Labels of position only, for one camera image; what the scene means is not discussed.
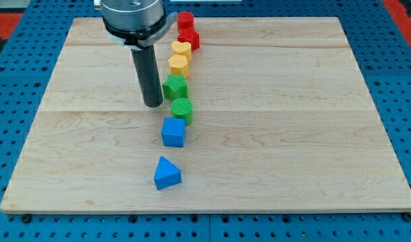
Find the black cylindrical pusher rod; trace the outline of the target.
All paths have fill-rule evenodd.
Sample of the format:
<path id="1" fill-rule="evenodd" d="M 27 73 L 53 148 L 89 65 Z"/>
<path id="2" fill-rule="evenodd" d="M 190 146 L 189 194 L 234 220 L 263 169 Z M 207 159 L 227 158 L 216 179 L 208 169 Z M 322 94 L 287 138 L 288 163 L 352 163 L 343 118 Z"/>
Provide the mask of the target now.
<path id="1" fill-rule="evenodd" d="M 162 104 L 163 94 L 154 46 L 147 46 L 140 50 L 132 49 L 131 53 L 144 104 L 149 108 L 156 108 Z"/>

